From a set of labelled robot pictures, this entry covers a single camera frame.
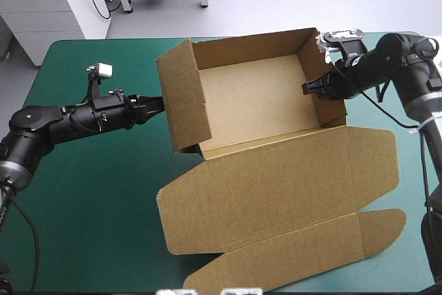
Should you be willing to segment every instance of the cardboard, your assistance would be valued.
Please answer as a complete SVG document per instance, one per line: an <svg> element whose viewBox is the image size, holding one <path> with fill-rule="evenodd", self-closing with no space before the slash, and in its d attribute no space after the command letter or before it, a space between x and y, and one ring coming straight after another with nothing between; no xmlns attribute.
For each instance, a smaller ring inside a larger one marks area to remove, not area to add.
<svg viewBox="0 0 442 295"><path fill-rule="evenodd" d="M270 290L378 254L405 215L359 212L398 183L389 131L302 94L330 68L316 29L191 43L157 60L173 148L205 161L157 197L172 254L224 253L186 288Z"/></svg>

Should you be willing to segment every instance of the white floor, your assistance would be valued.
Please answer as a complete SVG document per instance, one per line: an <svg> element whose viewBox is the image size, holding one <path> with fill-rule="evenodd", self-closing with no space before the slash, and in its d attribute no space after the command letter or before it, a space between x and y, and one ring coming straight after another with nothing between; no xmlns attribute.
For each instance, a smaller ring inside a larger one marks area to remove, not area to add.
<svg viewBox="0 0 442 295"><path fill-rule="evenodd" d="M108 38L236 36L315 26L442 35L440 0L133 0L113 13ZM17 46L0 63L0 137L23 103L37 68Z"/></svg>

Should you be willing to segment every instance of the black robotic arm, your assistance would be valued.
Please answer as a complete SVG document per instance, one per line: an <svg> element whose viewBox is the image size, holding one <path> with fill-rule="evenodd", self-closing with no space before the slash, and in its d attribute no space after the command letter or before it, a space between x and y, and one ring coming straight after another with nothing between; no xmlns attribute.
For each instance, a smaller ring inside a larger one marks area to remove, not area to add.
<svg viewBox="0 0 442 295"><path fill-rule="evenodd" d="M422 239L427 252L435 286L425 293L440 292L442 281L442 79L434 62L439 51L435 39L418 35L389 33L367 51L360 30L328 32L318 36L318 47L325 52L332 69L314 81L303 84L304 94L319 98L350 99L364 94L373 104L396 123L421 134L421 158L426 183L424 138L439 179L430 195L425 186L427 213L421 225ZM335 64L330 52L340 52L342 59ZM388 84L393 82L399 99L410 119L419 122L407 126L383 110L364 91L376 88L378 102L382 102Z"/></svg>
<svg viewBox="0 0 442 295"><path fill-rule="evenodd" d="M41 159L54 145L117 129L131 129L164 111L162 97L126 96L122 89L101 96L99 85L102 79L112 76L112 66L95 64L87 72L88 91L80 104L27 106L12 116L10 132L0 142L0 230L14 196L29 185ZM8 272L8 266L0 261L0 293L12 293L10 283L1 277Z"/></svg>

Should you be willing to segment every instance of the green table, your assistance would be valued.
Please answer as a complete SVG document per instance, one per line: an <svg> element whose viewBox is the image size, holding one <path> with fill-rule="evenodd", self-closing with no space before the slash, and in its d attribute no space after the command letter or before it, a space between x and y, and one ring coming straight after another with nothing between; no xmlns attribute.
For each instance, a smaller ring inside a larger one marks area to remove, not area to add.
<svg viewBox="0 0 442 295"><path fill-rule="evenodd" d="M368 34L373 48L382 34ZM181 39L60 41L52 45L26 105L75 104L86 94L86 67L112 64L102 91L160 95L155 59ZM385 107L406 119L394 89ZM400 207L403 235L387 251L283 287L296 292L414 291L432 283L420 237L424 214L417 136L395 126L363 97L347 102L348 123L389 129L398 141L399 187L366 209ZM117 131L55 147L18 200L37 224L41 241L38 290L137 292L181 287L187 275L215 255L168 253L155 197L200 163L198 155L173 153L165 114L130 131ZM430 174L435 184L434 174ZM27 224L13 209L0 235L0 257L16 290L32 280L33 244Z"/></svg>

